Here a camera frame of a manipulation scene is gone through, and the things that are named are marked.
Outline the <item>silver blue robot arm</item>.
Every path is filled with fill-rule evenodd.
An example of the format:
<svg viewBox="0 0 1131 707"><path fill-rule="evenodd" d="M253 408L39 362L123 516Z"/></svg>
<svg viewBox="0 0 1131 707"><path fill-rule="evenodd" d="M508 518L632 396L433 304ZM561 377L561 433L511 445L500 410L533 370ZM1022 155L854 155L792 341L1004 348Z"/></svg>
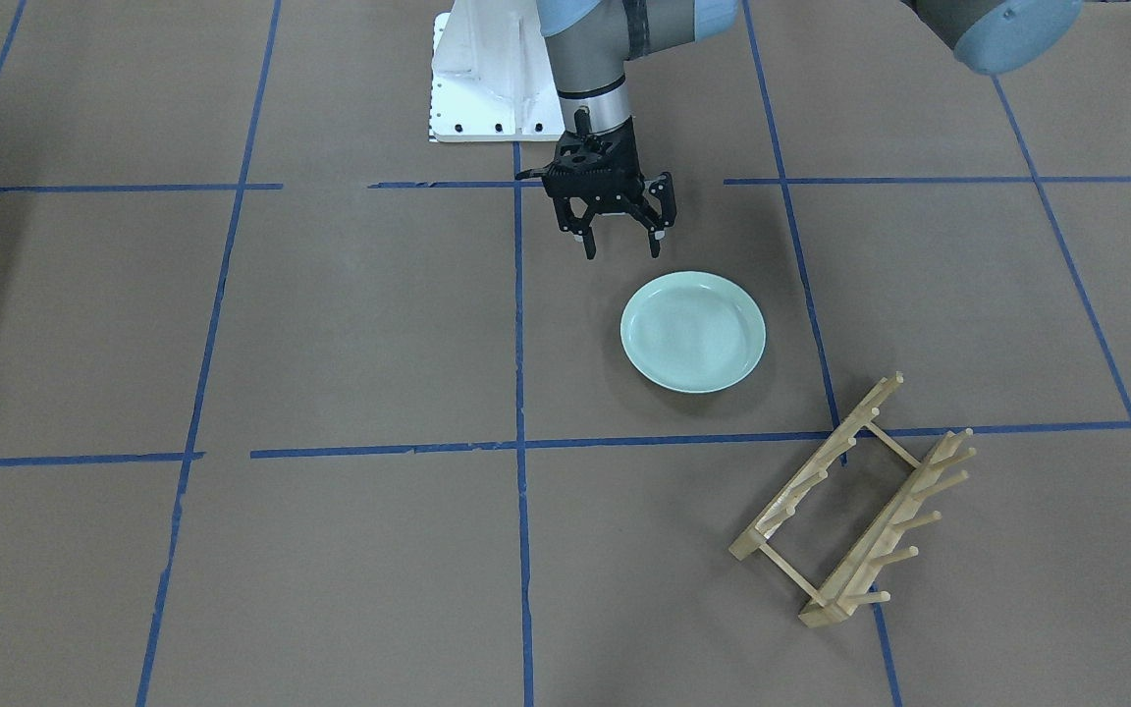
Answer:
<svg viewBox="0 0 1131 707"><path fill-rule="evenodd" d="M539 34L560 100L563 132L543 167L517 174L538 180L558 229L597 255L593 219L627 215L646 230L648 250L677 218L673 176L647 178L640 166L625 85L633 60L727 31L737 1L539 1ZM914 12L957 62L984 76L1015 71L1071 31L1078 1L910 1Z"/></svg>

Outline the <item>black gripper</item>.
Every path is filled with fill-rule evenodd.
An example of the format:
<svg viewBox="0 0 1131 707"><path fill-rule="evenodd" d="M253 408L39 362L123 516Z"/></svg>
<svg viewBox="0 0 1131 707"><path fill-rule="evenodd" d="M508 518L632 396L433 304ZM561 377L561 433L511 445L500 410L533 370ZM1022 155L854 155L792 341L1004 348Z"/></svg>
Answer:
<svg viewBox="0 0 1131 707"><path fill-rule="evenodd" d="M539 181L554 201L561 227L582 243L588 260L597 255L592 221L598 214L625 214L642 224L651 258L659 258L676 221L673 175L645 180L633 118L608 133L562 133Z"/></svg>

